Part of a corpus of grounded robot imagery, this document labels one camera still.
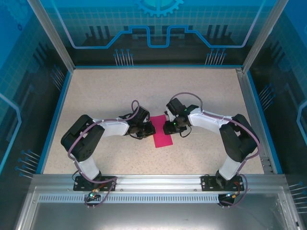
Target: glass enclosure wall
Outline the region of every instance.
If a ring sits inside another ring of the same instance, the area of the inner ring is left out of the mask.
[[[242,65],[275,0],[42,0],[75,65]]]
[[[290,185],[307,184],[306,12],[306,1],[289,0],[250,70]],[[298,207],[305,206],[301,201]]]
[[[13,229],[67,69],[26,0],[0,0],[0,229]]]

